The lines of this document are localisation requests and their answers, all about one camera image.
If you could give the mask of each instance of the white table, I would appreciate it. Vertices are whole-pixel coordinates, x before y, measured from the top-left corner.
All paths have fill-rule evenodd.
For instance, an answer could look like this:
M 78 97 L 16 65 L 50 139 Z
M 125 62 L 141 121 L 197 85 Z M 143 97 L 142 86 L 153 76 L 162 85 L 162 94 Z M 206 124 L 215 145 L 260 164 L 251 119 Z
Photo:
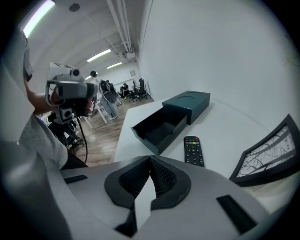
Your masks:
M 162 102 L 145 104 L 127 111 L 115 161 L 153 154 L 134 136 L 130 127 L 162 108 Z M 188 135 L 198 136 L 205 168 L 229 178 L 242 152 L 259 142 L 267 134 L 268 132 L 264 128 L 249 117 L 227 105 L 211 100 L 205 111 L 192 125 L 185 127 L 161 156 L 184 161 L 183 138 Z M 273 212 L 288 201 L 294 190 L 296 177 L 293 175 L 271 184 L 244 189 L 256 197 L 269 212 Z M 155 199 L 155 190 L 152 180 L 149 179 L 135 201 L 138 227 L 150 215 L 150 202 L 153 199 Z

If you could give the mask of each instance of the picture frame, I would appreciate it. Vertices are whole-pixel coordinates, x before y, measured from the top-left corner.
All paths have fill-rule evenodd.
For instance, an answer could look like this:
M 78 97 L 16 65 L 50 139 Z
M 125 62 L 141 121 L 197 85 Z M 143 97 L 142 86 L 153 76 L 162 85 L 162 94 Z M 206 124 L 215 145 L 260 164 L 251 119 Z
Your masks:
M 274 182 L 300 171 L 300 131 L 290 115 L 245 150 L 229 180 L 240 187 Z

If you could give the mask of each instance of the ceiling light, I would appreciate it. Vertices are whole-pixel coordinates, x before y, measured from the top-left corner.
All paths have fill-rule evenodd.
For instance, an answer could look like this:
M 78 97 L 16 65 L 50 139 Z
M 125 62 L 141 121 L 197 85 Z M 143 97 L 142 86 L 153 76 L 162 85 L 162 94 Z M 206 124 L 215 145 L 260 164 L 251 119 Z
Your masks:
M 116 64 L 113 64 L 113 65 L 107 67 L 107 69 L 113 68 L 113 67 L 115 67 L 115 66 L 117 66 L 117 65 L 120 65 L 120 64 L 122 64 L 122 63 L 121 63 L 121 62 L 118 62 L 118 63 L 116 63 Z
M 91 57 L 90 59 L 88 59 L 88 62 L 91 62 L 93 61 L 94 59 L 98 58 L 98 57 L 101 57 L 102 55 L 104 54 L 107 54 L 107 53 L 110 53 L 111 50 L 110 49 L 107 49 L 106 51 L 104 52 L 101 52 L 101 53 L 98 53 L 97 55 L 95 55 L 94 57 Z
M 23 29 L 25 36 L 28 38 L 34 27 L 37 25 L 39 20 L 43 18 L 43 16 L 55 5 L 55 3 L 51 0 L 47 0 L 30 18 L 29 22 L 26 24 Z

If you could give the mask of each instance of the open box drawer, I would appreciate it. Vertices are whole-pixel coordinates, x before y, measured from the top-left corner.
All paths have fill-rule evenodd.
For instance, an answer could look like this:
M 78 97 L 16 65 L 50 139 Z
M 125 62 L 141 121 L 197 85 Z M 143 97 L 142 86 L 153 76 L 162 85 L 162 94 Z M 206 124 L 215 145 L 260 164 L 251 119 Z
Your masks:
M 187 115 L 163 107 L 134 127 L 135 136 L 153 153 L 161 154 L 187 125 Z

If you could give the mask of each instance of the remote control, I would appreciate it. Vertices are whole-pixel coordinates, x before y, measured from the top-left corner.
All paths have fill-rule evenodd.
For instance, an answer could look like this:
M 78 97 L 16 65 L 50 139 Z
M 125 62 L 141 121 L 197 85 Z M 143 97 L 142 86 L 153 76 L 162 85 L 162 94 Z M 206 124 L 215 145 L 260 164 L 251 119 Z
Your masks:
M 184 162 L 204 167 L 203 155 L 200 140 L 195 136 L 186 136 L 183 139 Z

